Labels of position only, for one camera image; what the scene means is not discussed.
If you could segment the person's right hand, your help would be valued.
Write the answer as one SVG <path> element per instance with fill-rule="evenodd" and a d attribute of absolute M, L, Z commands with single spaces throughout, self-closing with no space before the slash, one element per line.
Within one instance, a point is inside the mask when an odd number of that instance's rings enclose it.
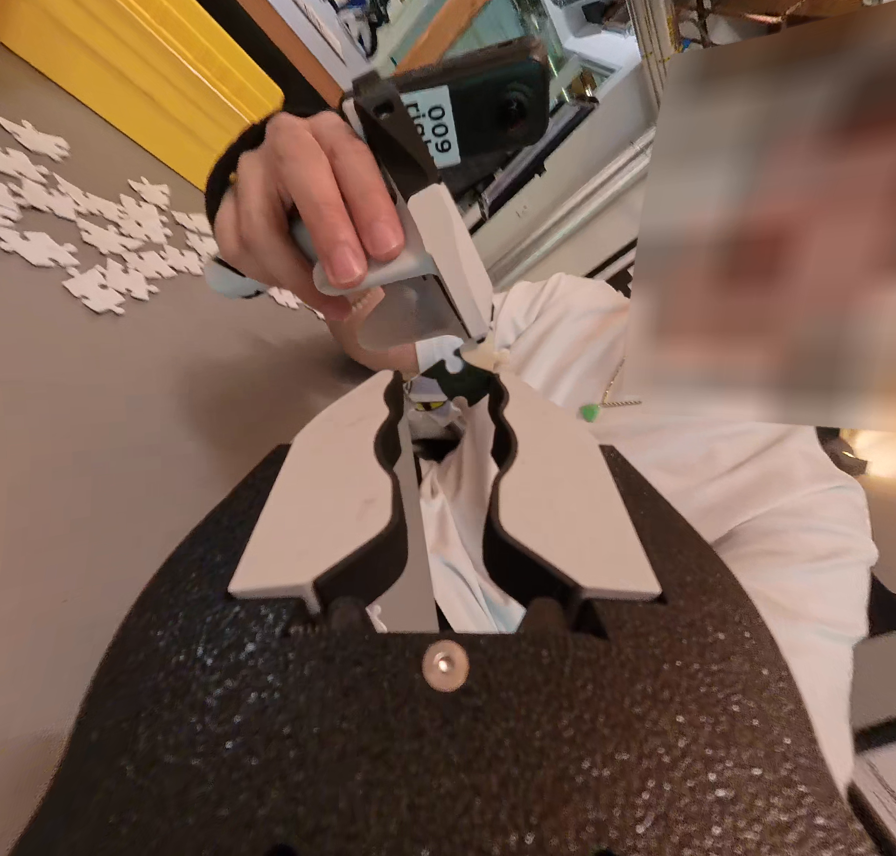
<path fill-rule="evenodd" d="M 357 339 L 361 323 L 382 295 L 356 302 L 317 290 L 305 253 L 289 230 L 295 210 L 305 224 L 333 286 L 358 286 L 367 261 L 386 263 L 405 246 L 404 232 L 374 156 L 333 112 L 300 119 L 280 112 L 267 123 L 263 142 L 238 159 L 213 229 L 220 257 L 246 277 L 292 292 L 323 314 L 333 338 L 358 364 L 420 372 L 416 349 L 401 345 L 368 351 Z"/>

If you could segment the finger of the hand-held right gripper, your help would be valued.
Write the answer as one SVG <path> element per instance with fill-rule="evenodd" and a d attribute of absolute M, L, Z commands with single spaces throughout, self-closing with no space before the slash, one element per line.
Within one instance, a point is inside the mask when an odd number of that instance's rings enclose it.
<path fill-rule="evenodd" d="M 409 199 L 409 212 L 466 341 L 487 338 L 494 290 L 450 192 L 432 184 Z"/>
<path fill-rule="evenodd" d="M 357 338 L 368 351 L 448 335 L 468 338 L 438 277 L 413 277 L 379 287 L 382 298 L 360 323 Z"/>

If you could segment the pile of white puzzle pieces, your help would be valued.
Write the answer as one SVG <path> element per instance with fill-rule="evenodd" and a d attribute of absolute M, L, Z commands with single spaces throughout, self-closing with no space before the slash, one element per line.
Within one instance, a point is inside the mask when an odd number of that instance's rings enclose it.
<path fill-rule="evenodd" d="M 28 120 L 1 124 L 17 144 L 2 147 L 2 254 L 64 271 L 64 290 L 85 309 L 122 316 L 129 301 L 158 294 L 157 281 L 180 275 L 203 277 L 230 299 L 267 295 L 283 308 L 308 309 L 292 292 L 226 267 L 205 215 L 172 209 L 167 184 L 130 179 L 128 193 L 106 199 L 56 169 L 71 154 L 60 135 Z"/>

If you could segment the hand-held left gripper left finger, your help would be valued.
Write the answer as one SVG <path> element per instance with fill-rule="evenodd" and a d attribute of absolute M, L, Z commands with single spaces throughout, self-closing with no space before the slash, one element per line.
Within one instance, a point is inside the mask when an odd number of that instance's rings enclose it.
<path fill-rule="evenodd" d="M 331 403 L 293 438 L 229 583 L 237 599 L 297 599 L 311 615 L 338 600 L 368 606 L 409 556 L 396 465 L 400 374 L 382 371 Z"/>

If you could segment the dark printed puzzle piece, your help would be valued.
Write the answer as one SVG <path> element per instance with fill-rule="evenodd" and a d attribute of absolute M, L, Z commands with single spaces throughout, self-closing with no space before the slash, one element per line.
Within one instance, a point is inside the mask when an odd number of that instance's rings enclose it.
<path fill-rule="evenodd" d="M 415 344 L 419 370 L 404 383 L 416 458 L 440 463 L 461 443 L 465 411 L 489 394 L 492 373 L 461 354 L 463 340 L 442 335 Z"/>

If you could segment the yellow plastic bin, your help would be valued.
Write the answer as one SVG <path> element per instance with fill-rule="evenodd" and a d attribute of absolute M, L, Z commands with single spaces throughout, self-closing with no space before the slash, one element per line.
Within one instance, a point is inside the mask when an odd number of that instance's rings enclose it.
<path fill-rule="evenodd" d="M 198 189 L 282 101 L 196 0 L 1 0 L 1 41 Z"/>

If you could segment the person's white shirt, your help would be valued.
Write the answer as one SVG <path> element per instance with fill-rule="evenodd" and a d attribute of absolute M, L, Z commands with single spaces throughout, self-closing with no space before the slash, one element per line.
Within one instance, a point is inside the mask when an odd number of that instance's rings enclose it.
<path fill-rule="evenodd" d="M 588 432 L 615 447 L 696 529 L 756 604 L 789 664 L 842 794 L 854 768 L 853 652 L 868 632 L 878 554 L 859 483 L 814 428 L 661 417 L 628 404 L 629 301 L 604 281 L 556 274 L 494 298 L 507 367 L 567 414 L 599 404 Z M 460 445 L 423 463 L 420 504 L 434 599 L 460 633 L 503 633 L 523 609 L 489 579 L 482 538 L 497 473 L 487 408 L 464 414 Z"/>

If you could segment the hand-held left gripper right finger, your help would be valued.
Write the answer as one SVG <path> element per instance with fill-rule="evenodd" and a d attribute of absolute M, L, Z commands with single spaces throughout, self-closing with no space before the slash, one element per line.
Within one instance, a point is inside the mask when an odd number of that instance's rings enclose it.
<path fill-rule="evenodd" d="M 493 377 L 489 577 L 518 604 L 654 601 L 661 586 L 588 426 L 509 373 Z"/>

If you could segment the cream puzzle piece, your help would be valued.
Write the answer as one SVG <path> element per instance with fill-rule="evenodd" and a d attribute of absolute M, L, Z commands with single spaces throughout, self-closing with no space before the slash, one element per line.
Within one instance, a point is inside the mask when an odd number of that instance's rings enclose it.
<path fill-rule="evenodd" d="M 509 350 L 497 347 L 492 335 L 479 342 L 465 343 L 458 353 L 468 366 L 491 375 L 503 373 L 510 360 Z"/>

